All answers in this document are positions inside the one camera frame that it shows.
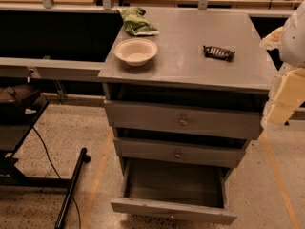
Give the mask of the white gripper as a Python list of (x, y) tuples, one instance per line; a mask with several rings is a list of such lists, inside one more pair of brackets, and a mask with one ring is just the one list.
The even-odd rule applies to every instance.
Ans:
[[(279, 48), (282, 27), (265, 36), (259, 47), (271, 51)], [(266, 115), (266, 122), (271, 125), (283, 125), (305, 102), (305, 69), (297, 68), (281, 76), (279, 87), (272, 98), (272, 104)]]

